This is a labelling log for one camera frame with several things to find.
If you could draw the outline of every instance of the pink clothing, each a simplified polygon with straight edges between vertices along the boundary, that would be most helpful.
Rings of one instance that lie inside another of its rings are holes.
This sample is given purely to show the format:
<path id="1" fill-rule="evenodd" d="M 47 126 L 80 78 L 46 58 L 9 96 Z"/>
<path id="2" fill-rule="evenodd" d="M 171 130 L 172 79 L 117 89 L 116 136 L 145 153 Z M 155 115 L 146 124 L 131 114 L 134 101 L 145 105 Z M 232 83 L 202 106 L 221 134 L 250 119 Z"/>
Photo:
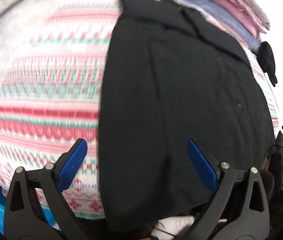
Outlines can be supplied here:
<path id="1" fill-rule="evenodd" d="M 248 5 L 242 0 L 213 0 L 227 9 L 236 17 L 252 34 L 257 37 L 260 32 L 265 33 L 264 27 L 254 13 L 249 10 Z"/>

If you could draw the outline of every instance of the black fabric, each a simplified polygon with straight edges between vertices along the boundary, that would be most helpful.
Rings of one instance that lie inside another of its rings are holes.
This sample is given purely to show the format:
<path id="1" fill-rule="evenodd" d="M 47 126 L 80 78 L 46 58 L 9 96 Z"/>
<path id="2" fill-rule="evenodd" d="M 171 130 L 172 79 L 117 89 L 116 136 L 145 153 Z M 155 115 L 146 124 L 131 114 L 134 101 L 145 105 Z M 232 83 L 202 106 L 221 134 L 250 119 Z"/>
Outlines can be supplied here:
<path id="1" fill-rule="evenodd" d="M 274 196 L 269 209 L 270 225 L 277 228 L 283 222 L 283 191 Z"/>
<path id="2" fill-rule="evenodd" d="M 124 232 L 207 202 L 189 139 L 248 170 L 274 135 L 235 39 L 171 2 L 121 2 L 102 85 L 99 181 L 108 225 Z"/>
<path id="3" fill-rule="evenodd" d="M 150 238 L 152 227 L 145 225 L 127 233 L 115 232 L 109 229 L 106 219 L 88 220 L 78 219 L 92 239 L 96 240 L 141 240 Z"/>
<path id="4" fill-rule="evenodd" d="M 278 132 L 275 144 L 283 147 L 283 134 Z M 283 185 L 283 149 L 280 147 L 274 147 L 275 153 L 271 155 L 268 171 L 274 177 L 274 190 L 273 194 L 279 193 L 281 186 Z"/>
<path id="5" fill-rule="evenodd" d="M 269 80 L 275 87 L 275 84 L 277 84 L 277 78 L 275 76 L 275 60 L 272 47 L 267 41 L 262 42 L 261 46 L 259 47 L 257 61 L 263 72 L 268 74 Z"/>
<path id="6" fill-rule="evenodd" d="M 267 201 L 268 203 L 270 203 L 270 199 L 274 189 L 274 177 L 269 171 L 266 170 L 260 170 L 260 175 L 265 188 Z"/>

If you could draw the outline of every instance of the black cable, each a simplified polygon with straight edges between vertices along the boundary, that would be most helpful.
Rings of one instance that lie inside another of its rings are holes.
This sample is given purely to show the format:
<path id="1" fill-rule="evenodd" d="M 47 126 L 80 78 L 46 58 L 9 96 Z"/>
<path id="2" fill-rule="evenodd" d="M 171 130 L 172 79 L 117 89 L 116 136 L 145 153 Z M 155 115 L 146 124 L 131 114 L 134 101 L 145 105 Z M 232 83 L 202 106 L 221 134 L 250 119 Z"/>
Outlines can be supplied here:
<path id="1" fill-rule="evenodd" d="M 269 150 L 270 150 L 271 148 L 273 148 L 274 146 L 277 146 L 277 147 L 283 149 L 283 146 L 280 146 L 280 145 L 278 145 L 278 144 L 273 144 L 271 147 L 268 148 L 268 150 L 267 150 L 267 152 L 266 152 L 266 154 L 265 154 L 265 158 L 267 157 L 267 154 L 268 154 Z"/>

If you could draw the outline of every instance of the metal screw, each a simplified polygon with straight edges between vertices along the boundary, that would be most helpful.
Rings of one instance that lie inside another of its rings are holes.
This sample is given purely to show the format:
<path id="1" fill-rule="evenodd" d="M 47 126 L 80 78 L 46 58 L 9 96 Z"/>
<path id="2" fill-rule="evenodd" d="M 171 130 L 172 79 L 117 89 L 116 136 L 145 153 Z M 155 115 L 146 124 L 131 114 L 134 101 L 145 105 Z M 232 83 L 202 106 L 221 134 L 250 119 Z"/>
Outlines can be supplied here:
<path id="1" fill-rule="evenodd" d="M 221 163 L 221 167 L 225 170 L 227 170 L 229 168 L 229 164 L 227 162 L 222 162 Z"/>
<path id="2" fill-rule="evenodd" d="M 16 169 L 16 172 L 17 172 L 17 173 L 21 173 L 23 170 L 24 170 L 23 167 L 18 167 L 18 168 Z"/>
<path id="3" fill-rule="evenodd" d="M 255 168 L 255 167 L 251 167 L 250 168 L 250 171 L 252 172 L 252 173 L 257 173 L 258 172 L 258 169 L 257 168 Z"/>
<path id="4" fill-rule="evenodd" d="M 54 167 L 54 163 L 47 163 L 45 168 L 46 170 L 51 170 Z"/>

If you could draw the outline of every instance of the jacket collar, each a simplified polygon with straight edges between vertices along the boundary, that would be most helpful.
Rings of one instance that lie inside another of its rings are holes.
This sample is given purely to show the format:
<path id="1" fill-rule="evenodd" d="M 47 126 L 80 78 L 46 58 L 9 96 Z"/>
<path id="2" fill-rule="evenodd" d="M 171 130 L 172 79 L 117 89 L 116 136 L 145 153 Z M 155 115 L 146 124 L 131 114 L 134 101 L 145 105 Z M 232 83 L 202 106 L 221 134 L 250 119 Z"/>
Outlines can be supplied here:
<path id="1" fill-rule="evenodd" d="M 229 34 L 207 22 L 200 12 L 183 7 L 173 0 L 121 0 L 122 17 L 149 20 L 197 36 L 217 49 L 242 61 L 250 68 L 249 60 L 239 43 Z"/>

